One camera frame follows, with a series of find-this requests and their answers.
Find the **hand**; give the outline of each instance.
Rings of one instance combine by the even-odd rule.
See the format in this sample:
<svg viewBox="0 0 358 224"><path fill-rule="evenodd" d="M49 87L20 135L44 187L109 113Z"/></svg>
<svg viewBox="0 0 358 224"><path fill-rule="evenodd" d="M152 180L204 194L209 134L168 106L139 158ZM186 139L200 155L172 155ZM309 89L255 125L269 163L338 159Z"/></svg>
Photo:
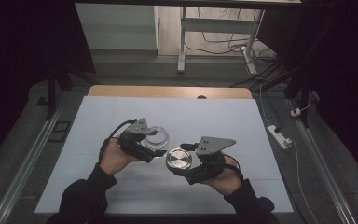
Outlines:
<svg viewBox="0 0 358 224"><path fill-rule="evenodd" d="M118 139L112 138L103 153L100 167L108 175L115 175L133 161L139 160L123 152L118 146Z"/></svg>
<svg viewBox="0 0 358 224"><path fill-rule="evenodd" d="M225 157L225 160L227 164L237 166L237 163L230 157ZM232 194L241 186L241 181L237 172L227 168L225 168L222 174L218 175L217 177L202 181L200 183L212 187L224 196Z"/></svg>

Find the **power strip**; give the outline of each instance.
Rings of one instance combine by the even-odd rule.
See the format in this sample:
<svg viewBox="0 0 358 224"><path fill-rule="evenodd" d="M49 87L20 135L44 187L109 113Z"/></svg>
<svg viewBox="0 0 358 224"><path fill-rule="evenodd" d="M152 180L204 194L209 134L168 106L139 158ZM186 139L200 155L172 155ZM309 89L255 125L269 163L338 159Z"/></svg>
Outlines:
<svg viewBox="0 0 358 224"><path fill-rule="evenodd" d="M282 149L287 149L292 146L292 140L290 138L284 138L281 132L275 132L277 127L270 125L267 127L269 133L274 137L275 141L279 144Z"/></svg>

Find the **person's left hand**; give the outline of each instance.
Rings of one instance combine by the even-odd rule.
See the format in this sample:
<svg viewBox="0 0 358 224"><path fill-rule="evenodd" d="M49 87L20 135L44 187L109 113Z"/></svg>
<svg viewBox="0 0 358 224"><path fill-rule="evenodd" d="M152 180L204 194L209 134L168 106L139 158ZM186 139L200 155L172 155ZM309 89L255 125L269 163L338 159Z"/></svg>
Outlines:
<svg viewBox="0 0 358 224"><path fill-rule="evenodd" d="M139 160L123 152L118 146L118 139L111 138L103 153L100 167L108 175L115 175L133 161Z"/></svg>

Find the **light wooden floor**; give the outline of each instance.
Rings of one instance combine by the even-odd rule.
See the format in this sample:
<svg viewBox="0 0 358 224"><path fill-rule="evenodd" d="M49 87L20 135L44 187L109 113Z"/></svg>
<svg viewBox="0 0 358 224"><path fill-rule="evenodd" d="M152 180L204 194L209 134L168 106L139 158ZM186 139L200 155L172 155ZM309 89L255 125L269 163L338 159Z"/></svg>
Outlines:
<svg viewBox="0 0 358 224"><path fill-rule="evenodd" d="M251 21L254 17L255 11L253 9L224 9L224 8L200 8L200 18L209 19L231 19L231 20L247 20ZM196 7L188 7L186 9L186 16L192 18L198 18L199 12ZM179 7L159 7L159 34L158 34L158 55L160 56L177 56L180 45L180 8ZM209 41L228 41L232 34L216 34L216 33L204 33L205 38ZM231 41L230 46L237 44L244 44L247 42L248 35L235 34ZM186 55L198 55L198 56L238 56L243 57L240 52L230 52L226 54L212 54L202 52L193 49L204 49L211 52L225 52L229 50L228 42L224 43L211 43L205 41L202 33L200 32L186 32L185 42L188 47L192 49L186 49ZM260 51L266 49L260 42L254 43L254 49Z"/></svg>

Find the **metallic round object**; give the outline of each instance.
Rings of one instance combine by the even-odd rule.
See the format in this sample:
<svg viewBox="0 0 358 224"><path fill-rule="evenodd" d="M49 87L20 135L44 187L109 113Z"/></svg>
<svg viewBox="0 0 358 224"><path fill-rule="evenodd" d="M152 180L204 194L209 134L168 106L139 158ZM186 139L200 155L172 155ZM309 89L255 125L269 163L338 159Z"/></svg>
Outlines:
<svg viewBox="0 0 358 224"><path fill-rule="evenodd" d="M172 172L181 172L191 166L191 154L181 148L174 148L167 154L167 167Z"/></svg>
<svg viewBox="0 0 358 224"><path fill-rule="evenodd" d="M148 135L145 139L145 145L155 150L163 149L170 139L167 131L159 126L151 127L150 132L153 131L157 131L157 133L155 135Z"/></svg>

